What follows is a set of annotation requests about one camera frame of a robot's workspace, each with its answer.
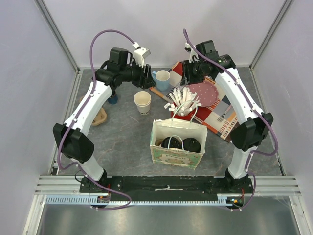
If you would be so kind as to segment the single cardboard cup carrier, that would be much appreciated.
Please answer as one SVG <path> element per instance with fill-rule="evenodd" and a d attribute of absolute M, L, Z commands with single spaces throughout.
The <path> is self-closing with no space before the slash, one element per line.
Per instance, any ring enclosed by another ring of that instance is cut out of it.
<path fill-rule="evenodd" d="M 102 123 L 104 123 L 107 120 L 107 113 L 105 112 L 104 108 L 101 107 L 97 115 L 95 116 L 92 126 L 98 126 Z"/>

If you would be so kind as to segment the green paper gift bag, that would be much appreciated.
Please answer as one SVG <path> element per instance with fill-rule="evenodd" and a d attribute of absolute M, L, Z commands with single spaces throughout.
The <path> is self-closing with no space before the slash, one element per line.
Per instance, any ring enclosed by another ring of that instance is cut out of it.
<path fill-rule="evenodd" d="M 155 164 L 196 169 L 205 154 L 208 130 L 205 126 L 189 120 L 175 118 L 182 108 L 174 108 L 170 119 L 154 120 L 150 151 Z"/>

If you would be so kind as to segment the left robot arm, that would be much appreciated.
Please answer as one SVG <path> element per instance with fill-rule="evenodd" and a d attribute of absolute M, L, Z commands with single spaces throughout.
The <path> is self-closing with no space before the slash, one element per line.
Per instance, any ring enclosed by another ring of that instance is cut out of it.
<path fill-rule="evenodd" d="M 107 188 L 105 170 L 93 156 L 94 144 L 87 137 L 92 122 L 102 105 L 123 82 L 131 82 L 136 87 L 147 89 L 155 86 L 151 66 L 145 64 L 150 50 L 137 47 L 133 53 L 114 47 L 101 68 L 95 71 L 90 87 L 74 113 L 64 122 L 56 123 L 53 135 L 58 152 L 81 167 L 86 177 L 92 178 L 90 187 L 96 192 Z"/>

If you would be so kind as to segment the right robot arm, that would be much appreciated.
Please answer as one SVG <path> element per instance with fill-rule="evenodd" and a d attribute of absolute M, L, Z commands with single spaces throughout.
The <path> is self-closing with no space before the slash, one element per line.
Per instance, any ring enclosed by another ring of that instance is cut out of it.
<path fill-rule="evenodd" d="M 253 153 L 266 138 L 273 123 L 271 113 L 265 113 L 253 100 L 245 88 L 236 65 L 229 55 L 219 55 L 213 41 L 196 46 L 185 44 L 189 59 L 182 63 L 181 84 L 201 84 L 210 77 L 225 92 L 234 109 L 238 126 L 231 133 L 235 146 L 232 161 L 226 169 L 224 187 L 234 193 L 242 186 L 248 175 L 248 167 Z"/>

